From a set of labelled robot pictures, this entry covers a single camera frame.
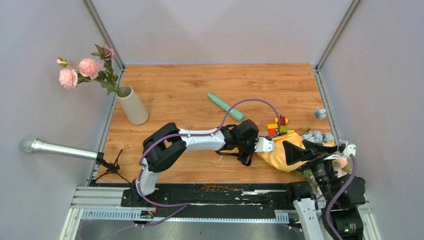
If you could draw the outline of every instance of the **yellow lego brick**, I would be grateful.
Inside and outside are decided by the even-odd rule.
[[[278,124],[277,123],[271,123],[271,124],[266,125],[266,127],[268,129],[278,129]]]

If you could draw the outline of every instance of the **pink flower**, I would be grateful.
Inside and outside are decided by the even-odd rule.
[[[342,167],[335,167],[334,168],[335,171],[337,171],[337,177],[341,178],[344,175],[346,175],[347,173],[342,169]]]
[[[340,168],[344,168],[348,165],[348,159],[347,158],[339,158],[334,160],[335,162],[337,162],[340,165]]]
[[[108,61],[115,58],[114,50],[108,46],[103,46],[104,60]]]
[[[67,60],[66,60],[66,59],[64,59],[64,58],[61,58],[61,57],[59,57],[59,58],[56,60],[56,63],[57,63],[57,64],[59,64],[59,66],[61,66],[62,68],[66,68],[66,67],[67,67],[67,65],[68,65]]]
[[[90,77],[91,79],[97,78],[100,67],[100,64],[92,58],[85,58],[78,65],[81,75]]]
[[[60,70],[59,81],[66,89],[74,89],[78,84],[78,74],[74,69],[64,68]]]

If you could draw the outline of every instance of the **wooden floor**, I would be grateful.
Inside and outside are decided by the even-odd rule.
[[[289,119],[289,129],[302,133],[313,120],[313,111],[323,107],[309,64],[196,64],[130,65],[123,85],[130,85],[149,112],[145,124],[132,125],[119,103],[112,118],[104,147],[105,159],[113,161],[123,149],[120,174],[130,182],[139,172],[143,141],[160,127],[175,122],[187,130],[209,130],[222,121],[224,111],[212,103],[212,93],[229,105],[248,98],[273,104]],[[242,103],[237,107],[246,119],[252,119],[260,131],[267,130],[275,116],[261,102]],[[226,124],[238,124],[228,117]],[[330,132],[327,120],[313,121],[311,128]],[[100,167],[98,176],[105,171]],[[296,173],[277,170],[254,155],[251,166],[243,166],[234,156],[220,156],[203,150],[184,153],[158,182],[161,183],[275,183],[300,181]],[[115,174],[97,181],[124,182]]]

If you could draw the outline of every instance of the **gray wall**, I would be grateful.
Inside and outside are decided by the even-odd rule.
[[[126,64],[315,64],[351,0],[93,0]]]
[[[25,137],[97,150],[110,98],[95,83],[66,90],[58,56],[102,45],[82,1],[2,1],[0,7],[0,239],[58,239],[92,161],[19,149]]]
[[[424,2],[364,0],[323,69],[384,240],[422,239]]]

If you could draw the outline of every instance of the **metal pole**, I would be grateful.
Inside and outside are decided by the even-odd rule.
[[[101,35],[101,38],[103,38],[104,42],[112,49],[115,50],[115,60],[116,63],[118,64],[119,70],[120,72],[122,72],[125,69],[125,65],[122,62],[117,48],[114,46],[114,43],[112,42],[111,38],[108,35],[108,32],[106,31],[105,26],[102,23],[102,20],[99,17],[99,14],[96,11],[96,8],[93,5],[93,2],[91,0],[82,0],[82,2],[84,3],[85,7],[87,8],[88,13],[91,16],[91,19],[93,20],[98,32]]]
[[[337,27],[337,30],[335,31],[334,35],[332,36],[330,42],[328,43],[324,53],[322,54],[321,58],[319,59],[318,63],[316,64],[316,70],[320,71],[324,64],[326,63],[327,59],[329,58],[331,52],[333,51],[334,46],[339,41],[340,36],[342,35],[343,31],[345,30],[347,24],[351,20],[352,16],[354,15],[355,11],[357,10],[359,3],[361,3],[361,0],[353,0],[352,3],[350,3],[349,8],[347,9],[346,13],[344,14],[343,18],[341,19],[340,24]]]

